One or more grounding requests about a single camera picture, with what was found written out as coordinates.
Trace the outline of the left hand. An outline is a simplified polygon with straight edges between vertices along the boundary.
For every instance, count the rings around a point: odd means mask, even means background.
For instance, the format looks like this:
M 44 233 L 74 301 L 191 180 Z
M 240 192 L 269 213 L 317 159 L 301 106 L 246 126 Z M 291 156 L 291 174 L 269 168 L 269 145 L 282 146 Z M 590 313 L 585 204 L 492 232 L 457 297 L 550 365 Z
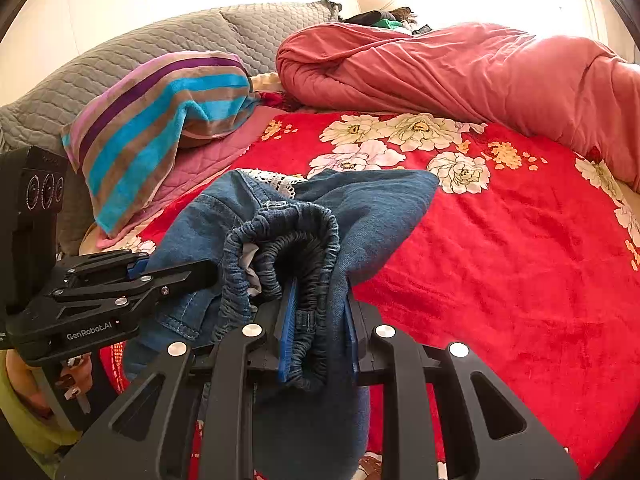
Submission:
M 20 401 L 40 418 L 50 418 L 52 408 L 42 390 L 43 385 L 64 394 L 72 400 L 87 393 L 92 387 L 92 361 L 89 353 L 73 358 L 71 366 L 63 366 L 58 378 L 47 377 L 39 367 L 26 364 L 15 350 L 8 350 L 4 358 L 6 376 Z

